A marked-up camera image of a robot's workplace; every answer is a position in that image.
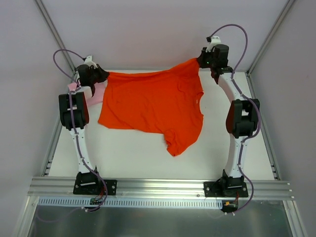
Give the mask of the orange t shirt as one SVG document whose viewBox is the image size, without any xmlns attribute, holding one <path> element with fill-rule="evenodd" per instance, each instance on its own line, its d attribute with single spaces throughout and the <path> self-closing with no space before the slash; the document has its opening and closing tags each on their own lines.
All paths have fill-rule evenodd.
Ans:
<svg viewBox="0 0 316 237">
<path fill-rule="evenodd" d="M 98 122 L 110 129 L 162 134 L 167 151 L 178 156 L 202 131 L 202 96 L 196 58 L 158 72 L 110 72 Z"/>
</svg>

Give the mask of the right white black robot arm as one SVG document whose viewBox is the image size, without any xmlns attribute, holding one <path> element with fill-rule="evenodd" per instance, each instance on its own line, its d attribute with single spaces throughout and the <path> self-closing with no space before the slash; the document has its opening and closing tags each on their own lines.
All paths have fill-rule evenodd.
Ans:
<svg viewBox="0 0 316 237">
<path fill-rule="evenodd" d="M 219 191 L 230 196 L 237 190 L 237 182 L 243 182 L 243 158 L 248 140 L 259 131 L 259 108 L 257 99 L 248 98 L 238 87 L 234 72 L 228 66 L 229 47 L 221 43 L 210 43 L 197 58 L 199 67 L 209 68 L 211 77 L 221 87 L 230 102 L 226 118 L 226 130 L 230 135 L 227 164 L 223 170 L 224 181 L 219 183 Z"/>
</svg>

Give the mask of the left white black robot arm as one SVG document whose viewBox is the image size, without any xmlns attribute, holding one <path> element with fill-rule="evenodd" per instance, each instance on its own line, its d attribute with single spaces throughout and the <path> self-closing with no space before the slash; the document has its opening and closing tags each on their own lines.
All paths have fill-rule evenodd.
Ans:
<svg viewBox="0 0 316 237">
<path fill-rule="evenodd" d="M 109 73 L 99 64 L 81 64 L 77 67 L 77 71 L 79 78 L 75 86 L 69 88 L 67 94 L 58 96 L 60 121 L 62 126 L 69 131 L 74 142 L 78 173 L 97 175 L 97 167 L 90 160 L 86 143 L 86 129 L 89 123 L 86 94 L 94 97 L 96 84 L 104 83 Z"/>
</svg>

